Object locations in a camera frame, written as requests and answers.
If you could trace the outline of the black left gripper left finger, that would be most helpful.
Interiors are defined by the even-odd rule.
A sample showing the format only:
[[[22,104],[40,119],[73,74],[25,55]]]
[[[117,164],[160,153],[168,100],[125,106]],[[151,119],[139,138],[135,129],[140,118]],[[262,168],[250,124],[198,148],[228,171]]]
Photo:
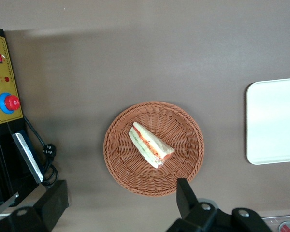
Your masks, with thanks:
[[[58,180],[33,206],[1,219],[0,232],[51,232],[68,207],[67,181]]]

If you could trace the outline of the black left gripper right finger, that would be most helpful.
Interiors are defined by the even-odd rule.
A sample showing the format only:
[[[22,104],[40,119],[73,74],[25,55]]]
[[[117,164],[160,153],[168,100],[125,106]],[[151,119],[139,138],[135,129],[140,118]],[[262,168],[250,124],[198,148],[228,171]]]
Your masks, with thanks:
[[[223,213],[209,202],[200,202],[188,181],[177,180],[176,202],[181,218],[177,219],[169,232],[227,232],[229,226],[222,222]]]

